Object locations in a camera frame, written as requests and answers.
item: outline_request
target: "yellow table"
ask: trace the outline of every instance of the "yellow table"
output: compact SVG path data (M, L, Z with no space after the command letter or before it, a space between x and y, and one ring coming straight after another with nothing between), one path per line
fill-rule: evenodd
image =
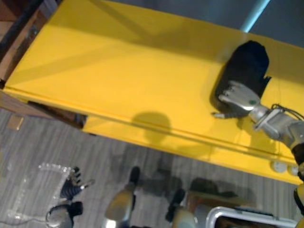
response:
M281 143L209 102L237 46L255 40L273 77L263 104L304 111L304 49L214 24L102 0L65 0L4 91L89 116L83 131L290 183L270 161L295 164Z

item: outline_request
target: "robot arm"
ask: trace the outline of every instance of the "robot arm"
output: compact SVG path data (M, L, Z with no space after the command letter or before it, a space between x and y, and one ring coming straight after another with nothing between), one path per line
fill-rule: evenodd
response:
M255 130L263 130L269 138L284 143L291 150L299 165L298 176L304 181L304 116L278 104L267 108L255 92L235 81L230 81L230 87L218 99L236 111L233 115L213 113L216 118L235 117L235 113L248 115ZM294 199L304 215L304 184L295 189ZM298 227L304 227L304 220Z

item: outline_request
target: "blue pole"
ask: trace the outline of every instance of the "blue pole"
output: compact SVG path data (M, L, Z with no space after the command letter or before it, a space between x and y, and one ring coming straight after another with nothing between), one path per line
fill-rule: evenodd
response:
M240 30L243 32L249 32L269 2L270 0L257 0Z

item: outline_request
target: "floor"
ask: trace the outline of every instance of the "floor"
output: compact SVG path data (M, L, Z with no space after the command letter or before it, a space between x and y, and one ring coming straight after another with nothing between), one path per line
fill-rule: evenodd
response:
M14 131L6 127L10 115L0 110L0 220L16 222L8 216L8 210L17 200L18 212L44 216L61 176L39 171L38 166L43 162L78 166L83 180L96 180L95 185L76 198L83 201L84 214L75 218L75 228L100 226L110 199L127 182L129 171L135 165L141 168L142 175L133 225L169 227L164 220L168 200L177 188L189 189L195 178L211 180L220 191L232 190L258 209L276 216L299 218L292 184L88 135L59 121L26 117L22 128ZM21 186L24 196L19 199ZM44 226L31 222L20 227Z

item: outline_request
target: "table top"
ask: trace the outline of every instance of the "table top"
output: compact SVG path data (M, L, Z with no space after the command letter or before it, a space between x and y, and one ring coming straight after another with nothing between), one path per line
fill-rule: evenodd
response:
M262 103L304 111L304 49L262 36L103 0L65 0L4 91L91 117L135 124L259 157L294 163L249 119L219 120L211 91L240 44L266 47Z

